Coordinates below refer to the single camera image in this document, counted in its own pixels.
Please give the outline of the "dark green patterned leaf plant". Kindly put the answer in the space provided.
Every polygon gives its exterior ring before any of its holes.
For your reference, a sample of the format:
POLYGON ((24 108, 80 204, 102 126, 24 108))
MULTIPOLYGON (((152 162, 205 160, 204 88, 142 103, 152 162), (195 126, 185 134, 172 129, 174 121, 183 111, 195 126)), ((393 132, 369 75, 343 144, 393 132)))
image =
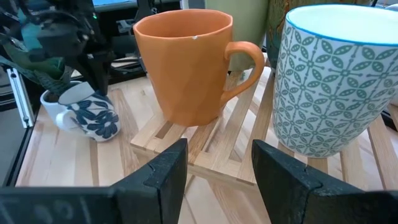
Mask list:
POLYGON ((66 66, 64 60, 50 58, 43 62, 31 62, 28 52, 11 44, 3 45, 10 60, 0 57, 0 63, 15 68, 20 74, 30 81, 41 85, 44 89, 60 96, 70 87, 71 76, 74 69, 66 66))

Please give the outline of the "aluminium extrusion bar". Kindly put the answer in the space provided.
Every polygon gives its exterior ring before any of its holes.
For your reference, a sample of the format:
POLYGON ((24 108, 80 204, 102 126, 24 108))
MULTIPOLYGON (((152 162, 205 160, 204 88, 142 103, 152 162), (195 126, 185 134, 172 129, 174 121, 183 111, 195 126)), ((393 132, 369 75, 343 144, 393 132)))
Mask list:
POLYGON ((6 71, 10 80, 17 109, 21 117, 22 125, 24 128, 31 128, 34 126, 34 114, 23 78, 15 68, 8 68, 6 71))

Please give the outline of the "pale green ribbed mug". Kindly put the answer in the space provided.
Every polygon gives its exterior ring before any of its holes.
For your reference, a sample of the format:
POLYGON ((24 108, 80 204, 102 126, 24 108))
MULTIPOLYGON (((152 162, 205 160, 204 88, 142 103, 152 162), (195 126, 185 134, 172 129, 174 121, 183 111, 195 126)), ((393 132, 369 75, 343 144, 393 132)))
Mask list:
POLYGON ((205 8, 233 17, 233 41, 246 41, 262 49, 266 36, 269 0, 205 0, 205 8))

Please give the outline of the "white mug blue floral print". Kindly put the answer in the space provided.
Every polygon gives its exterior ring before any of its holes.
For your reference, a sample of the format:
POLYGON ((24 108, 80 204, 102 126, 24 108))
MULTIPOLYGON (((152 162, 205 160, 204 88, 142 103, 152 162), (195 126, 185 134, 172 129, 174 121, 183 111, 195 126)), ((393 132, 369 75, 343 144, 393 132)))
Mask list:
POLYGON ((103 142, 115 137, 121 129, 111 100, 87 82, 69 88, 58 103, 64 110, 57 114, 55 122, 64 131, 103 142))

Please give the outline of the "white mug teal leaf pattern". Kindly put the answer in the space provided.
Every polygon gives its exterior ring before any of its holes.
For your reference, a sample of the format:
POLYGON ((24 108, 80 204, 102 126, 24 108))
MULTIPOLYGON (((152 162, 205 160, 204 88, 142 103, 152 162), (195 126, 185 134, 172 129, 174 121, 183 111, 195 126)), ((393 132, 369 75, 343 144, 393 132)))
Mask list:
POLYGON ((398 92, 398 6, 313 4, 285 17, 272 121, 280 143, 330 157, 398 92))

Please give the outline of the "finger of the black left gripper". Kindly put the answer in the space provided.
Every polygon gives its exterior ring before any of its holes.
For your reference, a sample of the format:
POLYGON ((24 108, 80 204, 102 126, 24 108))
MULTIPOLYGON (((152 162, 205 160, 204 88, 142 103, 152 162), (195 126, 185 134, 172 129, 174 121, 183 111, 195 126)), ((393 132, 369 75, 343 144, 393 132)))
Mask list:
POLYGON ((95 52, 92 53, 92 58, 89 59, 90 65, 94 72, 94 79, 96 82, 96 90, 101 95, 108 94, 108 72, 109 72, 109 53, 95 52))
POLYGON ((77 70, 85 80, 94 88, 94 81, 89 73, 89 65, 85 57, 67 57, 67 65, 77 70))

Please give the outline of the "wooden slatted shelf riser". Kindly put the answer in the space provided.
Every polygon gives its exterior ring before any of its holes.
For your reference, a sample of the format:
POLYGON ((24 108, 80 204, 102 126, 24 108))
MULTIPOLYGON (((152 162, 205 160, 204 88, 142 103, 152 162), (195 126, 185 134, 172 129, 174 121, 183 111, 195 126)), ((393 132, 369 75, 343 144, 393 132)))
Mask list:
POLYGON ((252 141, 261 139, 326 174, 363 190, 381 184, 398 190, 398 134, 378 117, 347 149, 324 159, 309 158, 283 146, 272 127, 274 79, 265 67, 261 79, 233 98, 210 124, 187 128, 168 122, 160 111, 131 139, 134 150, 154 157, 179 138, 188 138, 188 180, 199 176, 239 190, 257 190, 252 141))

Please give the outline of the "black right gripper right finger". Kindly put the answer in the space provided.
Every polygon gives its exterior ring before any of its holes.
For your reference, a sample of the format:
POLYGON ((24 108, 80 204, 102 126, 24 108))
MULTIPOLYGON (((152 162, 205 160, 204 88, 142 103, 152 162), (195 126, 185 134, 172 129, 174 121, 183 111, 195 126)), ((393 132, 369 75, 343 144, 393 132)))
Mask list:
POLYGON ((252 166, 272 224, 398 224, 398 190, 363 191, 258 139, 252 166))

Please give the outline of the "orange faceted mug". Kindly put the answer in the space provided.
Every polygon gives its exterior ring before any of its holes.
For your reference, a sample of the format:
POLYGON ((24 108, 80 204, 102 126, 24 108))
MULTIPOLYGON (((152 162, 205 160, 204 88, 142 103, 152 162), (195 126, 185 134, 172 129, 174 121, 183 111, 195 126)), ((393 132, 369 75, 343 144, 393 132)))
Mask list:
POLYGON ((147 16, 133 26, 139 52, 166 120, 181 126, 203 126, 221 107, 260 78, 261 49, 234 42, 233 18, 211 9, 181 9, 147 16), (230 56, 248 54, 255 63, 242 84, 225 90, 230 56))

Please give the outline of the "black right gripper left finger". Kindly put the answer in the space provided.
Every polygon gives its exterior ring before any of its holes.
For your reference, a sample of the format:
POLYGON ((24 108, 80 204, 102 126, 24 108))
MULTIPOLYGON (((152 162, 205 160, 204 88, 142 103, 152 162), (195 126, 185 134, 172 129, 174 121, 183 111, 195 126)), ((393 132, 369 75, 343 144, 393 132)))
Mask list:
POLYGON ((0 224, 177 224, 187 139, 107 187, 1 187, 0 224))

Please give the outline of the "computer monitor lit screen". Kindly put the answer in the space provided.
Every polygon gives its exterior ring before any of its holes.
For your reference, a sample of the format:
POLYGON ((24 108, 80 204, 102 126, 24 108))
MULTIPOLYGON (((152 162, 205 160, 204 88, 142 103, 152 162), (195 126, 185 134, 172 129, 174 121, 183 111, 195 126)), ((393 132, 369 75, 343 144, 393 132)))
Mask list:
POLYGON ((137 7, 137 0, 92 0, 96 12, 114 11, 137 7))

